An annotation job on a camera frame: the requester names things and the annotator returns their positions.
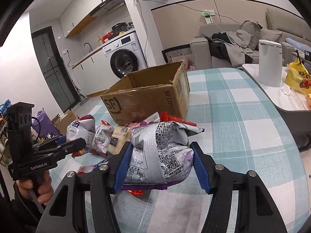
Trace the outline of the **red round cookie snack pack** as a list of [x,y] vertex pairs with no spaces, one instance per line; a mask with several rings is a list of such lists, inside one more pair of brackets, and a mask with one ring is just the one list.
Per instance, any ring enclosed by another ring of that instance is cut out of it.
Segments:
[[134,196],[138,196],[138,197],[141,197],[143,195],[142,190],[128,190],[128,193],[130,193]]

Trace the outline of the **white noodle snack bag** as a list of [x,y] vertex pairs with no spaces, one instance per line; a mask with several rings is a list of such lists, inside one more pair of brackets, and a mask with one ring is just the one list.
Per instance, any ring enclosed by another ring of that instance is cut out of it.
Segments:
[[71,142],[78,138],[83,138],[86,142],[84,148],[74,152],[73,158],[83,156],[92,149],[95,136],[95,119],[92,115],[85,115],[71,122],[66,129],[66,141]]

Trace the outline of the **silver purple snack bag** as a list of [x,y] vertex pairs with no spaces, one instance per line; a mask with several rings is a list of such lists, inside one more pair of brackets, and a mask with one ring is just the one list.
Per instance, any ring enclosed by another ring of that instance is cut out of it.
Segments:
[[204,128],[169,121],[132,129],[132,156],[123,190],[164,190],[184,181],[193,166],[189,137]]

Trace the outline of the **clear cracker pack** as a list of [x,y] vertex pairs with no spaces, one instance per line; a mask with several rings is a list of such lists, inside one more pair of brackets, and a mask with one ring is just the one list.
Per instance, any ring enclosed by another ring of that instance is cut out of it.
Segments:
[[125,142],[131,140],[131,135],[130,128],[115,126],[107,151],[112,155],[119,154]]

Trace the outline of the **purple grape candy bag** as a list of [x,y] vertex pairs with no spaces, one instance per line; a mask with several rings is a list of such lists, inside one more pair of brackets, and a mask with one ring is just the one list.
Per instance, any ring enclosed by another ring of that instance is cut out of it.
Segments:
[[140,122],[140,125],[141,126],[147,126],[150,124],[159,123],[160,121],[161,121],[161,119],[160,119],[159,113],[155,112],[154,114],[152,114],[151,116],[149,116],[148,118],[146,118],[145,120]]

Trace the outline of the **red chip bag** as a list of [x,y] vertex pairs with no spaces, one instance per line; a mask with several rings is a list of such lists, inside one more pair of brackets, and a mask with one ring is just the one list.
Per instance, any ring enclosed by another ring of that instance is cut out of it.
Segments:
[[163,112],[160,113],[160,120],[161,120],[161,122],[170,122],[170,121],[172,121],[172,122],[178,122],[178,123],[187,124],[187,125],[194,126],[194,127],[197,126],[197,124],[195,124],[195,123],[183,120],[183,119],[175,117],[175,116],[171,116],[166,111],[163,111]]

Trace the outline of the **black door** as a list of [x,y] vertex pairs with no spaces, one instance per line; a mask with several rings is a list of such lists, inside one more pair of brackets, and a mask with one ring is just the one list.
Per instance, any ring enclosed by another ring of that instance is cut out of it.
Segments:
[[60,109],[65,112],[79,102],[79,95],[59,54],[52,28],[32,33],[34,50],[43,77]]

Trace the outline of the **white kitchen cabinet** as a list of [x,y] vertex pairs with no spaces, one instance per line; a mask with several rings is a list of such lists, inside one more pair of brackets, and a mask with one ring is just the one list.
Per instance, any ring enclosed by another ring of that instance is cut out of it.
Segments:
[[120,79],[114,74],[110,58],[100,49],[73,68],[73,72],[85,95],[108,90]]

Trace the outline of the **white washing machine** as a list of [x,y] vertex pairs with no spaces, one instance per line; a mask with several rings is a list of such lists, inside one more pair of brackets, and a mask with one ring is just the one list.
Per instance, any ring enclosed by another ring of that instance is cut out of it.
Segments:
[[108,68],[119,79],[148,67],[136,31],[117,37],[105,45],[103,53],[108,61]]

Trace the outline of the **white side table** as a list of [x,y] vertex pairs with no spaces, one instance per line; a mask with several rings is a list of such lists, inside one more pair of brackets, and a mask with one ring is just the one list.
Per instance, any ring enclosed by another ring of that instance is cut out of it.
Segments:
[[279,87],[270,87],[261,83],[258,79],[258,64],[243,64],[242,69],[248,74],[257,85],[264,91],[272,103],[284,111],[310,111],[305,95],[291,90],[285,85],[287,68],[282,67],[281,83]]

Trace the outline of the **black patterned chair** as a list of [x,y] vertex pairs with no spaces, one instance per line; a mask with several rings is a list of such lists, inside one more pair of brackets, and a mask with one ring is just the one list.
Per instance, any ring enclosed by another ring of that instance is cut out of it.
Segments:
[[173,58],[192,55],[190,44],[179,45],[162,50],[162,56],[166,63],[171,63]]

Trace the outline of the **range hood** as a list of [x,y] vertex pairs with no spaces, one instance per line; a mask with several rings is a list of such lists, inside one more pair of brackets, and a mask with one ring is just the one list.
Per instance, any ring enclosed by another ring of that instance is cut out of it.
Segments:
[[107,14],[119,9],[125,5],[124,0],[105,0],[101,4],[99,4],[96,8],[94,8],[89,15],[91,17],[100,17],[106,16]]

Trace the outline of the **grey cushion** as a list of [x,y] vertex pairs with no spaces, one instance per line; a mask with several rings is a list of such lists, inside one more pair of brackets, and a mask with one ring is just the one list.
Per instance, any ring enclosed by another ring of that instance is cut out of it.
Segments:
[[251,35],[251,39],[248,45],[251,50],[255,50],[258,46],[262,28],[263,27],[258,22],[244,21],[242,23],[241,30],[246,31]]

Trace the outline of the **grey sofa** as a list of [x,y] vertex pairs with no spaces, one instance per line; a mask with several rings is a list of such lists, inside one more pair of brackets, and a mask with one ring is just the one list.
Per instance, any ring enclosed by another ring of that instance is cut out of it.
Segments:
[[259,41],[280,44],[282,65],[292,61],[292,53],[302,44],[310,47],[310,27],[276,9],[266,9],[266,26],[246,20],[243,23],[206,24],[190,43],[195,69],[238,68],[242,64],[259,62]]

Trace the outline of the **wall power strip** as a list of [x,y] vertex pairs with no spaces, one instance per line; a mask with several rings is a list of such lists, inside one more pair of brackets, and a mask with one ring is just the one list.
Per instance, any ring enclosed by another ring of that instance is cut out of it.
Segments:
[[212,19],[213,16],[215,16],[214,10],[204,10],[202,12],[202,16],[205,18],[206,24],[213,24],[214,21]]

